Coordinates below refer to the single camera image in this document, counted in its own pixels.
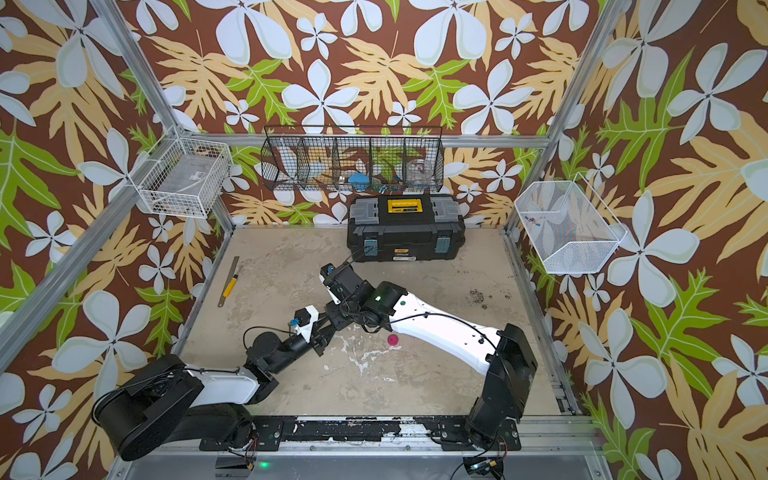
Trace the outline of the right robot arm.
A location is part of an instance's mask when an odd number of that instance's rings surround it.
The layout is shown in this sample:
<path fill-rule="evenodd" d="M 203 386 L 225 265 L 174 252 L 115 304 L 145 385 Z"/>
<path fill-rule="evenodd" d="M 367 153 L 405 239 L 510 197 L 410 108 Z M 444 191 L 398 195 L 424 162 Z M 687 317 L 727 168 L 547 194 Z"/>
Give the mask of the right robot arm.
<path fill-rule="evenodd" d="M 538 362 L 520 327 L 472 323 L 388 281 L 374 287 L 349 262 L 322 266 L 320 279 L 332 298 L 326 317 L 337 328 L 354 323 L 369 334 L 385 330 L 411 336 L 462 360 L 484 377 L 482 392 L 465 420 L 473 445 L 490 447 L 506 421 L 521 419 Z"/>

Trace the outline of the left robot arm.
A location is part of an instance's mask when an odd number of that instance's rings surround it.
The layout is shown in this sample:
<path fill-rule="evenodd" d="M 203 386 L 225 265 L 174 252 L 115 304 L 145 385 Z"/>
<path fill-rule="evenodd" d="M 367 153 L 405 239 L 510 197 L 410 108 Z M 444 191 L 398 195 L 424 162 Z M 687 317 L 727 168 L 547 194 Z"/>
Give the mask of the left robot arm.
<path fill-rule="evenodd" d="M 246 407 L 264 401 L 278 386 L 275 375 L 301 356 L 321 356 L 336 332 L 327 319 L 312 326 L 308 338 L 263 332 L 235 370 L 193 367 L 168 355 L 96 400 L 92 419 L 124 461 L 184 440 L 198 440 L 203 450 L 239 452 L 256 438 Z"/>

